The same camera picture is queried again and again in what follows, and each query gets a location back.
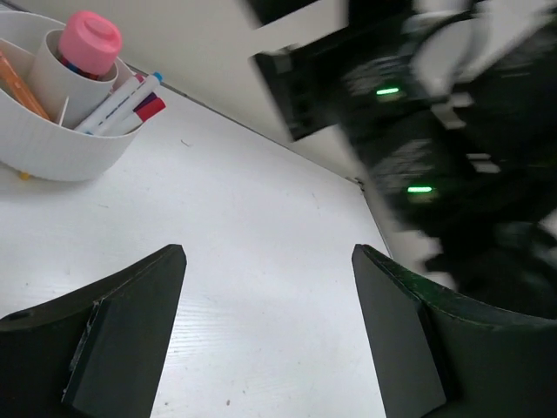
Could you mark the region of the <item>blue capped marker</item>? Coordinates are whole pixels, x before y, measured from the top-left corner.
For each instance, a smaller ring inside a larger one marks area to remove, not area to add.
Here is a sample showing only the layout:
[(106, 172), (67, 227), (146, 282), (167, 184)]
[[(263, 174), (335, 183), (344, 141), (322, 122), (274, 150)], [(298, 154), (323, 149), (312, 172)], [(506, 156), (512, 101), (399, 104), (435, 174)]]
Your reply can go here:
[(126, 98), (110, 95), (93, 113), (85, 118), (75, 131), (100, 135), (106, 133), (117, 123), (129, 116), (134, 108), (161, 84), (163, 76), (154, 72), (146, 77), (142, 84)]

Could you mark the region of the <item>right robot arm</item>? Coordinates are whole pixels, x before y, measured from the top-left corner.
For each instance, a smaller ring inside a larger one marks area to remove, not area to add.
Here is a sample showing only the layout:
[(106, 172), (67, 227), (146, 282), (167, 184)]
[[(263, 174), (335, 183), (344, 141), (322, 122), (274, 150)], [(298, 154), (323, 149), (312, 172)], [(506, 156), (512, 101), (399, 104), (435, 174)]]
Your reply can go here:
[(336, 125), (393, 217), (460, 293), (556, 315), (556, 9), (481, 71), (487, 11), (351, 1), (344, 28), (253, 62), (293, 140)]

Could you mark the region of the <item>pink capped marker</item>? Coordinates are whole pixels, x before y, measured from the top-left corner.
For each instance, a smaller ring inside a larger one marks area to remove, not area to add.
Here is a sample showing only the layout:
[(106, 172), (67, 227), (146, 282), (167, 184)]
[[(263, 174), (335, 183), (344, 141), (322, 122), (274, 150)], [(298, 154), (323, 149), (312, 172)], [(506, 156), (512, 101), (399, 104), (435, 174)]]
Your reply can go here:
[(111, 91), (111, 95), (126, 98), (131, 95), (143, 81), (144, 77), (140, 74), (129, 77), (119, 87), (114, 87)]

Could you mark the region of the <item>red capped marker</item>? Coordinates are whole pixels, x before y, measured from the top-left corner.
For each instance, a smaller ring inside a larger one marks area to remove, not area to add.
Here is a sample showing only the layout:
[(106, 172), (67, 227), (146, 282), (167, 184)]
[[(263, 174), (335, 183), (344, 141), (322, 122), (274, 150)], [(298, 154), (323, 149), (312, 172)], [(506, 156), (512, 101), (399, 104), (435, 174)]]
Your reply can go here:
[(118, 125), (114, 126), (109, 131), (109, 136), (116, 137), (122, 136), (136, 130), (144, 122), (157, 115), (159, 112), (164, 110), (166, 104), (162, 98), (155, 97), (151, 101), (145, 104), (141, 104), (137, 107), (131, 115), (126, 117)]

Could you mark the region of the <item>white round divided container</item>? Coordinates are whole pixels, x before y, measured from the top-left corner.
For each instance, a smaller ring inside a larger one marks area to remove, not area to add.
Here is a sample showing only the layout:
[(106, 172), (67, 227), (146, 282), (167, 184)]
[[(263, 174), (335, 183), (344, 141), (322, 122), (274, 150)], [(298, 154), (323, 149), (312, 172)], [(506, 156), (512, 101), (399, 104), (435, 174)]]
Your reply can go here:
[(1, 161), (32, 177), (94, 179), (110, 169), (137, 136), (96, 137), (75, 131), (133, 72), (118, 59), (102, 81), (83, 78), (54, 56), (64, 24), (37, 14), (1, 14), (1, 51), (49, 117), (24, 108), (1, 86)]

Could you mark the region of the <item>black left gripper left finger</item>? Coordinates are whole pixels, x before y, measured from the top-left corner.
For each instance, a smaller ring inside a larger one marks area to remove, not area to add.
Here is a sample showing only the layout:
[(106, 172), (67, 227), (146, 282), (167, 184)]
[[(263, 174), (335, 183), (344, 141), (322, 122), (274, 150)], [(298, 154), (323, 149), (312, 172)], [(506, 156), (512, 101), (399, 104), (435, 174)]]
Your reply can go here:
[(3, 417), (148, 417), (186, 269), (182, 246), (1, 319)]

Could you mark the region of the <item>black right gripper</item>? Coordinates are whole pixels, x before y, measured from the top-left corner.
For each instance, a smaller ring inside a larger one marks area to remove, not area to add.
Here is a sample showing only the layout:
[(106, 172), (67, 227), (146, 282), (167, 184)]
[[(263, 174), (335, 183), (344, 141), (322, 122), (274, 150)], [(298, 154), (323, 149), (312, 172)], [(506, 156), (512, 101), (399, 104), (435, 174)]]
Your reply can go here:
[(360, 34), (360, 30), (345, 27), (309, 44), (291, 44), (251, 57), (291, 141), (299, 141), (329, 125), (320, 85), (334, 73), (335, 64), (345, 61), (342, 55)]

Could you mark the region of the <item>pink glue bottle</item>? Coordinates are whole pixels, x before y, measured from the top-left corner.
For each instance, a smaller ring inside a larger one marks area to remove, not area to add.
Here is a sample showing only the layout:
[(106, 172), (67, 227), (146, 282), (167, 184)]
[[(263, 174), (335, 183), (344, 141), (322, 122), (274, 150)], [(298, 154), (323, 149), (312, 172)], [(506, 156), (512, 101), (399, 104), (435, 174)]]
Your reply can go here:
[(57, 52), (71, 70), (100, 79), (115, 64), (122, 45), (122, 35), (113, 22), (93, 11), (80, 10), (68, 19)]

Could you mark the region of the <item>purple capped marker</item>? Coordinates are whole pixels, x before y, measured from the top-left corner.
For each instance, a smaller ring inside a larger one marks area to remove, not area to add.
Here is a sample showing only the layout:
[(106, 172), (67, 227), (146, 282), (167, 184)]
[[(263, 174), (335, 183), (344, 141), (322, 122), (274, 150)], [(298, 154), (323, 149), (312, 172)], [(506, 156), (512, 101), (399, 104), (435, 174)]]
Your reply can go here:
[(150, 93), (144, 100), (142, 100), (135, 108), (134, 111), (138, 111), (145, 105), (149, 104), (151, 101), (157, 98), (157, 94), (155, 92)]

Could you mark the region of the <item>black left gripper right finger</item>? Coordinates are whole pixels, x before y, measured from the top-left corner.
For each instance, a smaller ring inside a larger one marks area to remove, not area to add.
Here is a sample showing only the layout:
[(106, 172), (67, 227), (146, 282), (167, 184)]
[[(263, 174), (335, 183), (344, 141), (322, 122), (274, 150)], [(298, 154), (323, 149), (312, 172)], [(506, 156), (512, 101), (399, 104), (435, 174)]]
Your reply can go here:
[(368, 245), (352, 266), (387, 416), (555, 416), (554, 320), (456, 293)]

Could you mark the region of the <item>orange correction tape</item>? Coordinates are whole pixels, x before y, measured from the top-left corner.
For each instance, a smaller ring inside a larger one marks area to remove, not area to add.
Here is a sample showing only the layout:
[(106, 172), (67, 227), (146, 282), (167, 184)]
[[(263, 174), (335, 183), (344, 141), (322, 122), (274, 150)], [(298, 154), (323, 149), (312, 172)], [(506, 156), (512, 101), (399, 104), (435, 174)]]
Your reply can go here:
[(50, 121), (47, 112), (40, 105), (29, 86), (14, 70), (3, 52), (1, 52), (1, 79), (7, 84), (15, 100), (17, 100), (21, 106)]

